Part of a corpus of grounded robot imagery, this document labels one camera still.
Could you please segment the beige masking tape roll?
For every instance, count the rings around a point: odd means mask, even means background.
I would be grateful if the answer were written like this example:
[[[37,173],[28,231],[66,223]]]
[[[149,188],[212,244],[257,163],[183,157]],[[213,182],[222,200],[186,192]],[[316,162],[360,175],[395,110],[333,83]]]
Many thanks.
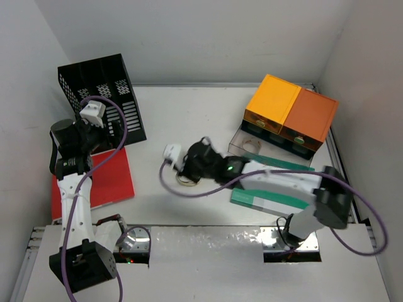
[[[184,187],[195,187],[201,182],[200,179],[198,181],[192,181],[185,176],[179,176],[178,174],[176,175],[176,181],[180,186]]]

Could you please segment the large clear tape roll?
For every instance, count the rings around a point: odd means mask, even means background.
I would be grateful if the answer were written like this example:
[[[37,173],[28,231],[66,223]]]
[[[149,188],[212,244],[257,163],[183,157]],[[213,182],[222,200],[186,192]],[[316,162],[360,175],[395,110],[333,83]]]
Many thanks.
[[[261,150],[261,142],[256,138],[245,138],[242,141],[242,148],[250,153],[259,153]]]

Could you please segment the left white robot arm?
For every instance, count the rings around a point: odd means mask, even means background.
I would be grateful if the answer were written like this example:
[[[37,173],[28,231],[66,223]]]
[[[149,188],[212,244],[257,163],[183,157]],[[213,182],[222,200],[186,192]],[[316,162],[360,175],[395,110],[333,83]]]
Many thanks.
[[[49,267],[72,299],[74,293],[117,277],[113,251],[123,227],[120,215],[97,224],[91,219],[91,152],[106,137],[102,129],[82,119],[65,119],[51,126],[50,136],[50,170],[60,192],[62,233],[59,251],[49,257]]]

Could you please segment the left metal arm base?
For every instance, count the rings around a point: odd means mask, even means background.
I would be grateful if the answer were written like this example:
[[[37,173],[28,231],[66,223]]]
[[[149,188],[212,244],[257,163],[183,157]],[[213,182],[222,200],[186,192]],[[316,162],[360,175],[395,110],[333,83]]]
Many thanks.
[[[116,247],[124,252],[149,253],[151,250],[150,229],[134,225],[125,230],[116,242]]]

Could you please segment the right metal arm base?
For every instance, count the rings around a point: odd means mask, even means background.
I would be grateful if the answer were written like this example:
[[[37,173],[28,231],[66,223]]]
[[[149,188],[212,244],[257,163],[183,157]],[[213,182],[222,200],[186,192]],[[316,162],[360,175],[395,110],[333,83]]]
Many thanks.
[[[281,241],[278,229],[275,226],[261,226],[259,238],[263,244],[264,252],[280,253],[289,250],[290,248]],[[319,252],[319,243],[316,232],[311,233],[307,239],[299,244],[296,252]]]

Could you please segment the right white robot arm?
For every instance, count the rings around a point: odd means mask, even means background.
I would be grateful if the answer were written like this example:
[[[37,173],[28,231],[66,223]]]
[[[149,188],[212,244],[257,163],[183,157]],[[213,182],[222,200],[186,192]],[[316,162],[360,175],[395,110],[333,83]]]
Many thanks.
[[[191,181],[212,179],[221,186],[268,191],[306,202],[304,210],[286,218],[280,232],[281,240],[291,249],[323,227],[335,230],[347,227],[352,197],[333,167],[326,166],[318,174],[280,169],[245,157],[223,156],[203,140],[194,143],[175,167],[180,176]]]

